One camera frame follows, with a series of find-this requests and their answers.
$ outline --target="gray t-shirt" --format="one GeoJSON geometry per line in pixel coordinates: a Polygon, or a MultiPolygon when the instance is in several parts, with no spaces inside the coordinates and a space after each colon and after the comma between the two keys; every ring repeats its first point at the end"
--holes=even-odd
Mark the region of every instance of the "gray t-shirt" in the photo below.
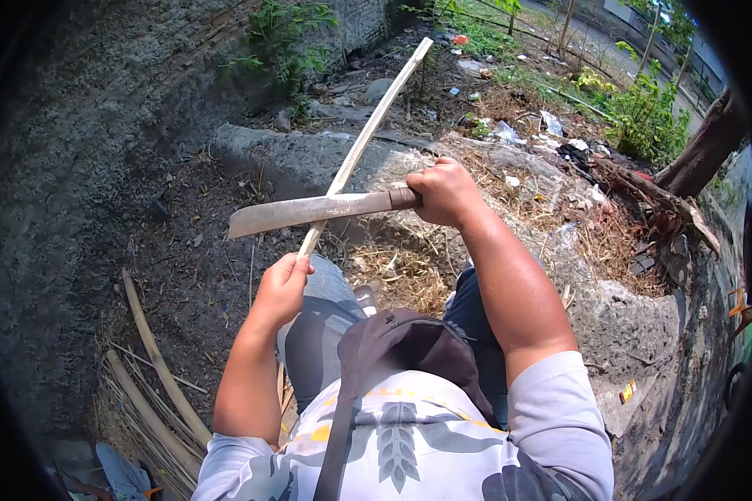
{"type": "MultiPolygon", "coordinates": [[[[192,499],[312,499],[339,388],[312,401],[278,453],[215,434],[192,499]]],[[[441,377],[387,375],[355,410],[340,499],[611,499],[610,440],[579,352],[526,369],[508,404],[509,433],[441,377]]]]}

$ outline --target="black bag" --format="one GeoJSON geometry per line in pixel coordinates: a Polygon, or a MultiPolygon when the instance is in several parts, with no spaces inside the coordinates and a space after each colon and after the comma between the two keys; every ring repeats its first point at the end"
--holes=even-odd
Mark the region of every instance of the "black bag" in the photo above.
{"type": "Polygon", "coordinates": [[[479,389],[479,371],[471,346],[455,328],[410,309],[388,309],[348,328],[337,347],[341,363],[340,393],[329,442],[318,477],[314,501],[338,499],[342,469],[351,440],[353,405],[362,394],[362,381],[382,358],[406,370],[444,377],[471,398],[491,426],[499,425],[479,389]]]}

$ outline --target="machete handle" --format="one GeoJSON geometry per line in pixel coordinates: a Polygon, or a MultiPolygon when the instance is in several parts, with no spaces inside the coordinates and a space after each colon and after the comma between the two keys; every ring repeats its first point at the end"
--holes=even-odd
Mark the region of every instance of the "machete handle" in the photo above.
{"type": "Polygon", "coordinates": [[[390,206],[394,211],[423,206],[421,194],[411,187],[399,187],[390,190],[388,193],[390,194],[390,206]]]}

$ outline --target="hand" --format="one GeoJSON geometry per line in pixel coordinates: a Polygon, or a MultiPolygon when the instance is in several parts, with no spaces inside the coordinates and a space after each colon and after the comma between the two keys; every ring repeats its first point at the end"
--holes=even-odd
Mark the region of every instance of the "hand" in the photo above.
{"type": "Polygon", "coordinates": [[[415,212],[434,225],[461,228],[470,215],[486,207],[471,174],[445,156],[420,174],[408,174],[406,185],[423,196],[423,207],[415,212]]]}
{"type": "Polygon", "coordinates": [[[297,262],[296,258],[295,253],[286,254],[264,272],[246,323],[253,320],[275,330],[298,315],[304,305],[306,276],[315,273],[315,268],[309,257],[297,262]]]}

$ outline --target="tire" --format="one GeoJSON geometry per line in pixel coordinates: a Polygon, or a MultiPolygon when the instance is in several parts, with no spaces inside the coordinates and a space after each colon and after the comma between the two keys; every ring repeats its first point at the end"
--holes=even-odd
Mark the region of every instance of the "tire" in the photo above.
{"type": "Polygon", "coordinates": [[[733,382],[733,379],[738,374],[745,374],[747,372],[747,363],[739,362],[732,368],[730,374],[727,376],[727,382],[724,384],[724,408],[727,412],[732,410],[732,406],[735,404],[735,394],[738,393],[738,387],[741,380],[733,382]]]}

